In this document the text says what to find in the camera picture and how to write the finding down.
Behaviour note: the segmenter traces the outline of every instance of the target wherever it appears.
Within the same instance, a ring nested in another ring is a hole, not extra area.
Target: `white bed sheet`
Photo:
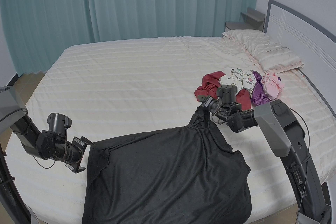
[[[228,38],[170,37],[75,45],[64,51],[27,103],[30,117],[47,130],[51,112],[68,115],[68,140],[99,141],[115,136],[187,125],[199,102],[194,96],[202,77],[227,67],[258,70],[241,47]],[[310,151],[321,182],[336,168],[335,120],[298,71],[280,74],[281,99],[305,118]],[[268,216],[295,202],[279,158],[262,132],[253,127],[236,134],[219,126],[234,150],[250,166],[252,213],[247,221]],[[86,171],[73,174],[61,162],[41,168],[12,135],[7,164],[23,201],[49,224],[81,223]],[[89,148],[82,166],[86,167]],[[45,166],[53,163],[42,161]]]

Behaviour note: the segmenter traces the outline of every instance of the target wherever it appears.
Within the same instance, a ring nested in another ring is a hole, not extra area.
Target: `white headboard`
[[[268,2],[264,32],[301,57],[300,71],[336,117],[336,36],[274,0]]]

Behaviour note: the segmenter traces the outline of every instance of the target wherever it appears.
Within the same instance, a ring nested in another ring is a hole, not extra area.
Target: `pillowcase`
[[[222,35],[238,42],[266,74],[272,71],[277,74],[303,67],[301,58],[292,50],[275,42],[259,30],[231,30]]]

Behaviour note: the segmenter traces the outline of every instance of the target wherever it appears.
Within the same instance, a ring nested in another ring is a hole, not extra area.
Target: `red cloth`
[[[243,111],[251,109],[252,107],[250,94],[246,89],[242,89],[240,92],[238,92],[236,95],[236,101],[237,103],[241,104],[241,109]]]
[[[220,87],[219,78],[224,76],[223,72],[213,72],[211,74],[207,74],[202,79],[202,86],[199,86],[197,90],[195,90],[195,96],[210,95],[212,98],[217,100],[216,91],[217,88]]]
[[[197,90],[195,90],[195,96],[210,95],[212,98],[217,100],[216,91],[217,88],[220,87],[219,78],[224,76],[225,74],[221,71],[213,72],[211,74],[207,74],[202,79],[202,86],[199,86]],[[251,99],[250,94],[246,89],[242,89],[238,92],[236,96],[237,103],[241,103],[242,110],[251,109]]]

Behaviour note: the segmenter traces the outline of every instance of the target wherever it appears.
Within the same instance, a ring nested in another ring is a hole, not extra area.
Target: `black garment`
[[[198,107],[187,126],[91,147],[83,223],[244,223],[251,214],[249,172]]]

